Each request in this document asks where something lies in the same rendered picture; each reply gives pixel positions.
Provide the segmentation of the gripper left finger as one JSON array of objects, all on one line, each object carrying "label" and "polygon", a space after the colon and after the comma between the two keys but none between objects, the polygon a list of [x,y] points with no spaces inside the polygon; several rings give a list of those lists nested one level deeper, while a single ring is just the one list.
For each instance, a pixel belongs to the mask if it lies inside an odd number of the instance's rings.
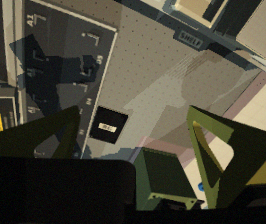
[{"label": "gripper left finger", "polygon": [[80,119],[78,106],[74,105],[49,116],[2,130],[0,156],[35,158],[36,146],[68,124],[51,158],[71,159]]}]

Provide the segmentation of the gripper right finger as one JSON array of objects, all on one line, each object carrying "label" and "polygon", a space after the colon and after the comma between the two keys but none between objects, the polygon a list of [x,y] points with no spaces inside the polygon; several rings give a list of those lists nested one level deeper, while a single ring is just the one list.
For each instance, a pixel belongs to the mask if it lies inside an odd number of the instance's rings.
[{"label": "gripper right finger", "polygon": [[[265,130],[193,105],[189,106],[186,119],[208,209],[227,208],[246,187],[266,185]],[[225,170],[199,124],[232,147],[234,154]]]}]

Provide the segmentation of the black rectangular pad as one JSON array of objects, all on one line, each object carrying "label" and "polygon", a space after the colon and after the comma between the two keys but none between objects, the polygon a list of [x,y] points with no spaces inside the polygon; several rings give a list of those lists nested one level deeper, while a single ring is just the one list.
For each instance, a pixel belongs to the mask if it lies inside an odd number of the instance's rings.
[{"label": "black rectangular pad", "polygon": [[115,144],[127,119],[128,115],[99,106],[89,137]]}]

